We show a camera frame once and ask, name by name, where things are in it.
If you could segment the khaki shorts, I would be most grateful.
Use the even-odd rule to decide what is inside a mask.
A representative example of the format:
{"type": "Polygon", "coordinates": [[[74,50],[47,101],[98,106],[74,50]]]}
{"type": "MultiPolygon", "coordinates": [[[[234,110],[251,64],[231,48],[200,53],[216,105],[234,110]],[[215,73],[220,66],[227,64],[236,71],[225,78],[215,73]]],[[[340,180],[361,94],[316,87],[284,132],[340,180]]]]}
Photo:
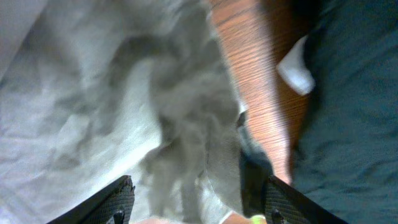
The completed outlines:
{"type": "Polygon", "coordinates": [[[1,222],[122,175],[132,221],[242,212],[243,109],[207,1],[1,1],[1,222]]]}

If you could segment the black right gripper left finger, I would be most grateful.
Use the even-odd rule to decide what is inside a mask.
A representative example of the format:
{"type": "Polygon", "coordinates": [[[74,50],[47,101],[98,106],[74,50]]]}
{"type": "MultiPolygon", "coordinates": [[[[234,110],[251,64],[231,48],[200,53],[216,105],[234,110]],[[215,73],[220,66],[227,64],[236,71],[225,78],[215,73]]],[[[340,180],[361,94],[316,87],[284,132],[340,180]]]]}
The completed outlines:
{"type": "Polygon", "coordinates": [[[131,176],[124,175],[49,224],[128,224],[134,191],[131,176]]]}

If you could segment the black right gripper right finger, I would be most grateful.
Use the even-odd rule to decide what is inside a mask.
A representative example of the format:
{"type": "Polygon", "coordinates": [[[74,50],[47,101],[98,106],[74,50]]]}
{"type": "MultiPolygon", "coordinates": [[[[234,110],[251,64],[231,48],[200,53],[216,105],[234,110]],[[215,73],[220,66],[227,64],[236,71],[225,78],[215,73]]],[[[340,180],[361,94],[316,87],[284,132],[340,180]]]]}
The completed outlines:
{"type": "Polygon", "coordinates": [[[274,175],[265,183],[264,215],[275,224],[347,224],[274,175]]]}

